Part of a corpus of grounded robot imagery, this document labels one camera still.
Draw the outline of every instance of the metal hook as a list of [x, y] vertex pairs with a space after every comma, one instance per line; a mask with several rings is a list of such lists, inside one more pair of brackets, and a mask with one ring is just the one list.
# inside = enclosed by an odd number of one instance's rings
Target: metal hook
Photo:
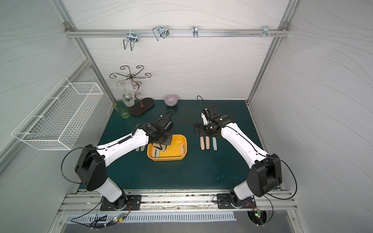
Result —
[[163, 39], [165, 39], [170, 34], [170, 32], [168, 31], [167, 26], [156, 26], [153, 27], [153, 34], [158, 41], [161, 36]]
[[124, 46], [124, 49], [127, 48], [128, 46], [128, 42], [129, 42], [129, 45], [131, 47], [131, 51], [134, 49], [135, 47], [135, 43], [138, 42], [138, 37], [136, 34], [130, 32], [127, 34], [127, 39], [126, 40], [123, 40], [123, 46]]
[[273, 34], [270, 35], [270, 34], [268, 33], [268, 30], [269, 30], [269, 27], [268, 27], [268, 26], [265, 26], [265, 27], [263, 28], [263, 32], [261, 33], [261, 36], [262, 36], [262, 37], [265, 37], [265, 36], [273, 36]]
[[128, 45], [128, 42], [129, 42], [129, 45], [131, 47], [131, 51], [134, 49], [134, 47], [132, 46], [132, 43], [130, 40], [123, 40], [123, 46], [124, 46], [124, 50], [126, 50], [127, 48], [127, 45]]
[[142, 68], [142, 69], [139, 72], [137, 72], [137, 74], [135, 74], [134, 76], [138, 75], [144, 69], [144, 66], [142, 66], [142, 65], [136, 66], [136, 69], [140, 69], [140, 68]]
[[194, 38], [198, 37], [198, 28], [197, 28], [197, 26], [193, 26], [193, 37]]
[[116, 75], [121, 75], [121, 74], [119, 74], [119, 73], [112, 73], [112, 74], [109, 75], [109, 78], [114, 79], [114, 78], [117, 77]]

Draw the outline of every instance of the yellow plastic tray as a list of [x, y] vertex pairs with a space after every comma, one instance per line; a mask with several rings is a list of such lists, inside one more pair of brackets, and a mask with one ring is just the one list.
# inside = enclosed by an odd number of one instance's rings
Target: yellow plastic tray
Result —
[[[180, 143], [184, 143], [184, 154], [180, 152]], [[154, 161], [171, 161], [171, 160], [182, 160], [186, 155], [187, 140], [185, 136], [181, 134], [172, 135], [171, 145], [167, 146], [167, 149], [159, 152], [159, 158], [152, 158], [151, 153], [156, 148], [151, 144], [148, 145], [148, 157]]]

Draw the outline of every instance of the wire basket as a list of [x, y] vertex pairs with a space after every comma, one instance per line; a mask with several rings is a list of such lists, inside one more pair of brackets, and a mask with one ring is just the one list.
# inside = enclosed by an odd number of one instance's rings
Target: wire basket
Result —
[[[70, 150], [74, 146], [103, 92], [95, 82], [70, 83], [66, 80], [64, 78], [55, 86], [12, 136], [38, 150]], [[56, 92], [56, 97], [49, 97]], [[41, 108], [45, 100], [49, 103]]]

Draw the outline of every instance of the green glass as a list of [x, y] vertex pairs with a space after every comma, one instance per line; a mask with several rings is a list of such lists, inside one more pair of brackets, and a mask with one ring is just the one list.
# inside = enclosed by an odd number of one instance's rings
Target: green glass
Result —
[[129, 110], [128, 107], [124, 104], [123, 100], [117, 100], [113, 104], [115, 110], [119, 113], [119, 115], [123, 118], [126, 119], [129, 117]]

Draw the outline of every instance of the wooden base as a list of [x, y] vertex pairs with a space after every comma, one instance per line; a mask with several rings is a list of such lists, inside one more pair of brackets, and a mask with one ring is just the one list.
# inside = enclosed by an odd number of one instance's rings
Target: wooden base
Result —
[[149, 110], [154, 105], [154, 100], [152, 98], [144, 98], [141, 100], [143, 107], [141, 107], [141, 103], [138, 102], [137, 104], [133, 105], [129, 112], [134, 116], [139, 116]]

